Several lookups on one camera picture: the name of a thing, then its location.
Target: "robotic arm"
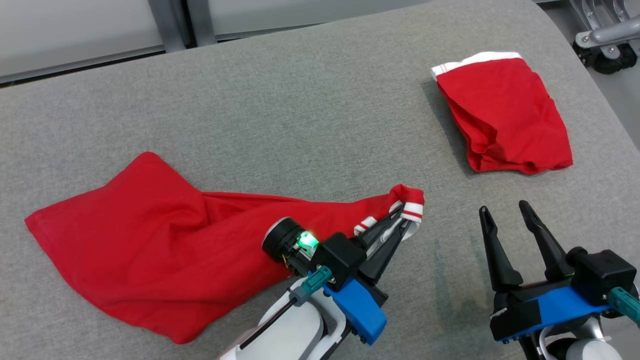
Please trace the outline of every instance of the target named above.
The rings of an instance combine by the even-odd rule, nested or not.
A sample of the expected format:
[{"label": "robotic arm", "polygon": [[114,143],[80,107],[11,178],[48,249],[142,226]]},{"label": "robotic arm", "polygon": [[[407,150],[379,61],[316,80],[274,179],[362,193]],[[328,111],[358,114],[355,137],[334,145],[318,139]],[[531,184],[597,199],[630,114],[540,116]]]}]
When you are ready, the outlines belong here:
[{"label": "robotic arm", "polygon": [[[493,299],[490,327],[496,341],[518,341],[527,360],[620,360],[606,343],[600,317],[628,316],[640,323],[634,285],[636,269],[611,250],[588,254],[576,247],[566,254],[528,202],[520,212],[544,259],[546,281],[523,285],[497,237],[486,206],[480,223]],[[572,333],[551,344],[545,338]]]},{"label": "robotic arm", "polygon": [[262,249],[301,279],[220,359],[325,360],[349,333],[372,345],[387,324],[380,307],[388,295],[376,284],[411,222],[402,210],[362,234],[337,233],[322,242],[291,218],[274,224]]}]

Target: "white panel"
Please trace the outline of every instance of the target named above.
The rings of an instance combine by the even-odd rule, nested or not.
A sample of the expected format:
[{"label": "white panel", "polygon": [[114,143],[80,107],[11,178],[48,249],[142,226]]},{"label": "white panel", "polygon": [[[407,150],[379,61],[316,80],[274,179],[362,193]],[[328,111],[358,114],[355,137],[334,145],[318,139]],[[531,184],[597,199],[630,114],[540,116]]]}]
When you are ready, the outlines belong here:
[{"label": "white panel", "polygon": [[147,0],[0,0],[0,76],[161,44]]},{"label": "white panel", "polygon": [[317,24],[428,0],[209,0],[216,34]]}]

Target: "red cloth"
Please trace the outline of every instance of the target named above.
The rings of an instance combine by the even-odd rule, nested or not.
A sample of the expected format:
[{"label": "red cloth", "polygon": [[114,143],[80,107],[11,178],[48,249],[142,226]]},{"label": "red cloth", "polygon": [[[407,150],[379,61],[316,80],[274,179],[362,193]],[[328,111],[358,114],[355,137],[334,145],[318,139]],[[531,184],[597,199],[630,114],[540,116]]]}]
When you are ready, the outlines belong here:
[{"label": "red cloth", "polygon": [[25,222],[64,280],[103,312],[178,344],[290,275],[261,249],[293,217],[319,239],[422,191],[395,186],[354,203],[199,192],[146,152],[102,188],[36,211]]},{"label": "red cloth", "polygon": [[523,59],[466,63],[436,80],[467,140],[467,158],[475,171],[537,174],[573,165],[556,105]]}]

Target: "blue plastic bracket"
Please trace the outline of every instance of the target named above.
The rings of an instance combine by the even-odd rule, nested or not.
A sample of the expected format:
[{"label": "blue plastic bracket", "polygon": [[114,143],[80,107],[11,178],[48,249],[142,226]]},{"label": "blue plastic bracket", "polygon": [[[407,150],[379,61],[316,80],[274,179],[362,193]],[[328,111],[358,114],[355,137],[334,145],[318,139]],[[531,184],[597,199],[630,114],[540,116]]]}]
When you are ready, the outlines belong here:
[{"label": "blue plastic bracket", "polygon": [[333,297],[333,301],[358,335],[363,337],[367,344],[373,345],[384,330],[387,317],[371,294],[354,279],[347,280],[340,291],[333,291],[327,285],[324,286],[324,290]]},{"label": "blue plastic bracket", "polygon": [[523,335],[542,330],[547,326],[557,325],[589,314],[599,314],[611,308],[610,305],[592,306],[584,300],[571,286],[554,289],[530,301],[538,301],[541,322],[538,325],[520,331],[499,342],[519,338]]}]

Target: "cable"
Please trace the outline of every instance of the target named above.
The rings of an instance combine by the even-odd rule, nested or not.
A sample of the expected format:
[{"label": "cable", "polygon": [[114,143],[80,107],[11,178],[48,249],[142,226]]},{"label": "cable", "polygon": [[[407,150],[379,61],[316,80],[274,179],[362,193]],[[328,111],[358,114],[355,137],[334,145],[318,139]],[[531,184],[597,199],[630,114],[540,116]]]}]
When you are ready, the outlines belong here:
[{"label": "cable", "polygon": [[269,318],[269,320],[265,321],[262,326],[260,326],[253,334],[251,334],[251,336],[249,336],[247,340],[240,344],[240,350],[247,347],[247,345],[249,345],[253,340],[256,340],[258,336],[260,336],[266,329],[268,329],[269,326],[273,325],[273,323],[275,323],[276,320],[278,320],[278,318],[280,318],[282,314],[287,312],[287,310],[289,310],[289,308],[291,308],[295,303],[295,298],[289,300],[289,302],[285,306],[281,307],[280,310],[278,310],[275,314],[273,314],[273,316]]}]

